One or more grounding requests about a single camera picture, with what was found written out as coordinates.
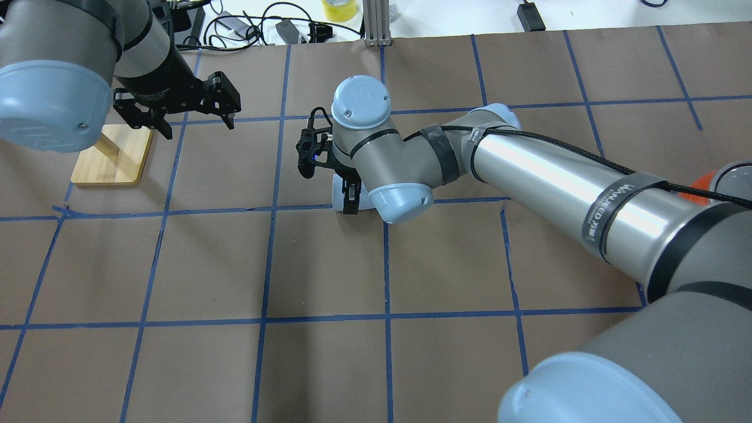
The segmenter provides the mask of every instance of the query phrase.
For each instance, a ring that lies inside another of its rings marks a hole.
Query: yellow tape roll
[[[353,19],[358,11],[355,0],[321,0],[326,19],[332,22],[345,22]]]

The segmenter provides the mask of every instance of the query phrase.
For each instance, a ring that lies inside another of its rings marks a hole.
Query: wooden stand
[[[151,146],[151,129],[105,125],[92,147],[78,154],[71,182],[79,185],[132,185],[141,179]]]

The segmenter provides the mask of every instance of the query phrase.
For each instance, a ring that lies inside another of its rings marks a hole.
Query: wooden base
[[[132,185],[141,179],[153,132],[128,125],[105,125],[102,137],[78,154],[71,182],[79,185]]]

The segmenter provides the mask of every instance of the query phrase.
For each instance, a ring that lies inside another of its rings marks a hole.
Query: orange object
[[[695,181],[694,184],[691,185],[692,188],[698,188],[700,190],[710,190],[710,183],[713,181],[713,177],[715,174],[717,174],[718,171],[714,170],[713,172],[708,172],[704,174],[700,179]],[[710,199],[707,199],[703,196],[694,196],[692,194],[685,194],[685,193],[679,193],[679,196],[683,199],[688,199],[691,202],[700,204],[700,205],[707,205],[710,204]]]

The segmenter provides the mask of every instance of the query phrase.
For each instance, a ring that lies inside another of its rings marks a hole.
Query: robotic arm
[[[113,76],[124,87],[114,99]],[[0,26],[0,138],[80,151],[99,138],[110,105],[166,138],[166,114],[216,114],[232,129],[241,110],[222,72],[193,76],[146,0],[11,1]]]
[[[685,187],[520,131],[499,104],[403,140],[371,77],[343,81],[332,115],[330,128],[311,118],[303,129],[299,170],[334,169],[345,212],[357,213],[364,184],[384,221],[400,223],[431,206],[432,188],[470,173],[646,287],[646,309],[510,388],[500,422],[749,420],[752,202],[686,201],[667,191]]]

